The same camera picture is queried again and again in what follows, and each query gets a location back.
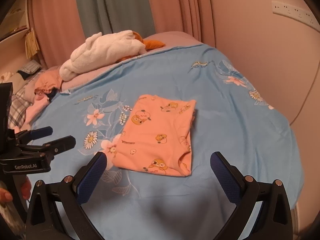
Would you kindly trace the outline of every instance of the pink curtain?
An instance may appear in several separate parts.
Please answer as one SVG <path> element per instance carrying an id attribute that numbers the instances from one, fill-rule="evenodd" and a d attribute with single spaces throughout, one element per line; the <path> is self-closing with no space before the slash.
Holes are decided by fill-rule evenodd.
<path id="1" fill-rule="evenodd" d="M 48 68 L 62 65 L 85 41 L 76 0 L 32 0 L 32 12 Z"/>
<path id="2" fill-rule="evenodd" d="M 35 30 L 36 28 L 35 28 L 35 21 L 33 20 L 32 0 L 28 0 L 28 19 L 29 19 L 30 29 Z M 46 63 L 45 63 L 45 61 L 44 61 L 44 57 L 43 57 L 43 54 L 42 54 L 41 50 L 38 51 L 38 53 L 35 54 L 32 57 L 32 59 L 34 59 L 37 62 L 39 62 L 43 68 L 48 68 Z"/>
<path id="3" fill-rule="evenodd" d="M 210 0 L 149 0 L 157 33 L 183 31 L 215 46 Z"/>

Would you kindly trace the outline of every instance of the finger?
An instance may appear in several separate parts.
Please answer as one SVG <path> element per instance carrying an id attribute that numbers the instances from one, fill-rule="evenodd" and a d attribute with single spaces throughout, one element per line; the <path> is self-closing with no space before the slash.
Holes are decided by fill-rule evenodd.
<path id="1" fill-rule="evenodd" d="M 13 200 L 12 195 L 7 190 L 0 188 L 0 202 L 7 203 L 12 200 Z"/>
<path id="2" fill-rule="evenodd" d="M 31 196 L 31 183 L 28 177 L 26 177 L 25 183 L 21 186 L 21 192 L 23 199 L 27 200 Z"/>

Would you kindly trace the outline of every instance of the blue bedsheet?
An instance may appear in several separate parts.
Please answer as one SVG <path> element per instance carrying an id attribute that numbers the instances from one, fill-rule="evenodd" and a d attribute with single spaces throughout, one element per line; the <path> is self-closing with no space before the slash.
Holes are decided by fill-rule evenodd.
<path id="1" fill-rule="evenodd" d="M 209 164 L 220 151 L 242 174 L 257 181 L 282 180 L 291 208 L 303 185 L 299 150 L 286 118 L 268 105 L 228 59 L 207 45 L 177 47 L 120 63 L 89 84 L 57 95 L 34 125 L 52 126 L 42 144 L 73 135 L 73 150 L 57 155 L 49 173 L 30 175 L 46 183 L 74 175 L 121 133 L 142 94 L 195 99 L 191 130 L 192 175 L 169 177 L 112 167 L 83 205 L 109 240 L 211 240 L 234 209 Z M 67 230 L 75 237 L 61 206 Z M 241 238 L 253 226 L 256 205 Z"/>

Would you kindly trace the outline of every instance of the electrical socket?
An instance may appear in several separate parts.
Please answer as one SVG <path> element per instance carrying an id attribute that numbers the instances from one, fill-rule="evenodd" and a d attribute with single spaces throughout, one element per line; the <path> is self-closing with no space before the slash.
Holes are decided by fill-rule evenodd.
<path id="1" fill-rule="evenodd" d="M 307 11 L 288 3 L 272 1 L 272 12 L 302 22 L 320 32 L 320 25 L 309 10 Z"/>

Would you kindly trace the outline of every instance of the tassel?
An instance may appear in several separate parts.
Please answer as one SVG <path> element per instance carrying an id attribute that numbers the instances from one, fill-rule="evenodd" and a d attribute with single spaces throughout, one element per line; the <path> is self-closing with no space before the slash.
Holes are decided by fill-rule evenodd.
<path id="1" fill-rule="evenodd" d="M 33 29 L 26 34 L 24 44 L 27 58 L 31 58 L 40 50 L 38 41 L 36 39 L 36 34 Z"/>

